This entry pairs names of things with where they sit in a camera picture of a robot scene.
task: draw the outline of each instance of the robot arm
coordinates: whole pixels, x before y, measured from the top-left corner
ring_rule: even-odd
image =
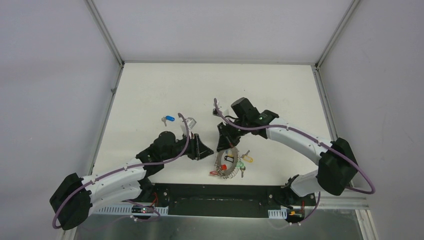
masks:
[[[57,217],[62,229],[69,230],[80,225],[94,211],[110,204],[149,196],[152,184],[148,177],[164,168],[163,161],[179,155],[184,150],[187,138],[188,147],[182,154],[190,159],[201,160],[214,153],[202,143],[197,133],[192,133],[190,128],[187,133],[189,136],[176,139],[172,132],[164,131],[129,162],[108,172],[83,177],[76,173],[68,175],[50,198],[50,205],[57,213],[65,199],[81,188],[63,206]]]
[[[250,101],[244,97],[235,101],[231,108],[237,115],[237,119],[234,120],[233,124],[220,123],[218,125],[218,152],[235,147],[242,136],[251,133],[285,144],[305,155],[318,166],[318,170],[305,175],[295,175],[288,180],[286,185],[282,187],[282,202],[285,204],[292,205],[300,197],[322,190],[339,196],[357,173],[357,170],[348,162],[322,147],[323,144],[331,146],[331,148],[357,163],[346,140],[338,138],[336,141],[329,141],[306,133],[272,111],[264,110],[259,113],[256,107],[253,107]],[[218,110],[215,107],[212,114],[220,115]],[[282,127],[264,128],[268,125],[280,125]]]

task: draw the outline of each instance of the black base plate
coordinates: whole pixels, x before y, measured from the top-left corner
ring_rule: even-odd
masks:
[[[280,209],[280,186],[156,183],[157,207],[169,207],[169,215],[268,218],[268,210]],[[315,196],[303,197],[295,206],[315,206]]]

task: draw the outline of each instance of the white table surface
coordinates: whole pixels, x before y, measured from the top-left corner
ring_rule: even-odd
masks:
[[[259,112],[265,109],[303,130],[330,139],[310,66],[200,63],[127,63],[113,102],[93,172],[123,164],[147,148],[163,131],[181,139],[177,113],[197,121],[193,132],[216,151],[219,117],[212,115],[214,98],[222,106],[246,97]],[[161,121],[165,115],[174,122]],[[216,153],[202,160],[186,156],[149,177],[153,183],[283,185],[296,174],[316,170],[309,159],[291,148],[251,134],[241,138],[240,153],[250,150],[254,162],[245,163],[232,179],[209,176]]]

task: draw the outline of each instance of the white wall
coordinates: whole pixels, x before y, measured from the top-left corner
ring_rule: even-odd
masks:
[[[125,61],[316,63],[352,0],[96,0]]]
[[[54,239],[49,198],[87,171],[119,67],[83,0],[3,2],[0,36],[0,239]]]
[[[382,240],[424,236],[423,11],[422,0],[362,1],[321,68],[337,132],[375,183]]]

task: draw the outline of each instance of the metal frame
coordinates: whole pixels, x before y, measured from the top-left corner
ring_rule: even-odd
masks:
[[[93,170],[94,163],[96,161],[100,145],[102,142],[103,135],[105,133],[106,125],[109,119],[109,115],[112,109],[112,105],[115,99],[115,93],[118,88],[123,69],[124,69],[124,60],[122,59],[100,13],[99,10],[96,7],[96,4],[94,3],[94,0],[84,0],[88,10],[90,11],[96,25],[98,26],[99,31],[103,35],[103,38],[108,45],[110,51],[114,55],[116,61],[118,62],[120,69],[119,73],[116,79],[116,83],[114,88],[111,89],[111,98],[109,105],[107,107],[106,116],[105,119],[101,125],[101,130],[99,133],[99,138],[97,141],[97,145],[94,151],[94,156],[90,165],[90,168],[88,170],[88,174],[90,174]],[[312,73],[315,78],[316,87],[318,90],[318,95],[321,101],[321,105],[324,111],[325,119],[327,122],[328,130],[330,132],[330,136],[332,140],[337,139],[338,134],[336,130],[336,126],[334,123],[333,118],[333,112],[331,108],[331,104],[329,99],[327,98],[327,91],[325,88],[325,85],[321,79],[320,75],[320,67],[325,61],[326,57],[330,53],[332,47],[337,43],[337,40],[343,30],[345,29],[347,23],[351,19],[353,13],[357,9],[359,3],[361,0],[352,0],[351,4],[349,5],[348,9],[346,10],[343,18],[341,19],[340,23],[338,24],[337,28],[335,29],[333,35],[331,36],[327,46],[325,47],[324,51],[322,52],[319,61],[317,63],[287,63],[287,62],[243,62],[243,61],[236,61],[236,62],[221,62],[221,61],[128,61],[129,63],[209,63],[209,64],[296,64],[296,65],[311,65]],[[321,201],[318,205],[319,209],[347,209],[347,210],[355,210],[356,215],[358,217],[358,224],[360,227],[360,230],[362,232],[362,237],[364,240],[378,240],[377,231],[373,222],[373,218],[371,216],[371,212],[367,203],[366,198],[362,194],[358,194],[356,192],[352,191],[344,191],[341,196],[333,196],[326,192],[321,193]],[[71,229],[68,231],[61,230],[59,234],[57,235],[58,240],[72,240],[75,237],[77,229]]]
[[[91,16],[93,17],[94,22],[97,25],[101,35],[103,36],[104,41],[106,42],[112,54],[115,56],[115,59],[117,60],[118,64],[123,67],[124,61],[118,51],[117,46],[114,43],[114,40],[111,37],[111,34],[108,31],[108,28],[105,25],[105,22],[103,21],[102,16],[99,13],[99,10],[96,7],[96,4],[93,0],[84,0],[84,2],[87,5],[87,8],[90,11]]]
[[[351,19],[353,13],[357,9],[360,2],[361,2],[361,0],[352,0],[352,2],[350,3],[349,7],[347,8],[346,12],[344,13],[343,17],[341,18],[340,23],[338,24],[334,33],[332,34],[330,41],[327,43],[327,46],[325,46],[324,51],[322,52],[321,56],[319,57],[318,62],[315,65],[318,70],[320,69],[324,60],[328,56],[332,47],[336,44],[337,40],[339,39],[340,34],[345,29],[346,25],[348,24],[349,20]]]
[[[264,64],[264,65],[314,65],[314,62],[280,62],[280,61],[220,61],[220,60],[153,60],[153,61],[143,61],[143,60],[126,60],[126,63],[129,64]]]

